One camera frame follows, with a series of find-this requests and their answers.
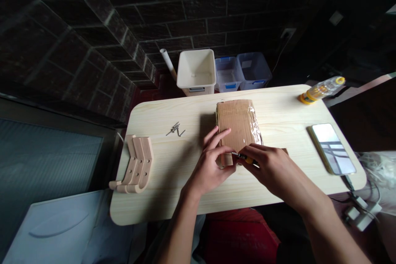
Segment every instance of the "power adapter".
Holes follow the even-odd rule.
[[[358,230],[364,231],[381,211],[382,207],[379,203],[371,201],[365,202],[359,196],[353,197],[352,199],[358,205],[358,208],[351,206],[346,210],[345,215],[348,219],[347,221]]]

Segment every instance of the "clear plastic container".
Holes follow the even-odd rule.
[[[272,79],[272,73],[262,53],[239,54],[236,58],[244,77],[244,81],[240,84],[241,90],[260,89]]]
[[[237,91],[243,81],[243,73],[236,57],[224,57],[215,59],[216,86],[220,93]]]
[[[211,49],[180,53],[176,84],[186,96],[214,94],[216,84],[214,56]]]
[[[336,93],[345,83],[345,78],[335,76],[322,81],[311,87],[308,91],[300,95],[300,101],[305,104],[313,104],[326,96]]]

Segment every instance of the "phone screen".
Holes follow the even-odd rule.
[[[346,175],[356,172],[354,164],[331,124],[314,125],[310,128],[315,145],[330,173]]]

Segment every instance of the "screwdriver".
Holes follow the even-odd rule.
[[[257,166],[259,165],[256,160],[253,160],[252,158],[250,158],[246,155],[243,155],[240,153],[234,153],[234,152],[231,152],[231,154],[236,155],[238,158],[244,159],[247,164],[253,164],[253,165],[257,165]]]

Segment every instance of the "wooden table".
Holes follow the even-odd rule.
[[[202,138],[216,123],[216,103],[222,100],[251,99],[265,145],[286,148],[290,157],[326,194],[346,192],[340,177],[330,175],[306,130],[314,124],[331,123],[356,167],[350,176],[355,189],[366,184],[366,175],[350,145],[322,101],[305,105],[297,96],[309,86],[294,85],[267,89],[211,94],[161,101],[144,102],[130,115],[127,135],[151,137],[154,162],[151,180],[141,194],[114,192],[110,214],[118,225],[169,219],[179,199],[180,190],[190,177],[202,148]],[[180,132],[165,136],[180,122]],[[129,161],[124,145],[117,173],[122,180]],[[204,195],[198,214],[277,203],[272,195],[244,167],[238,166],[220,187]]]

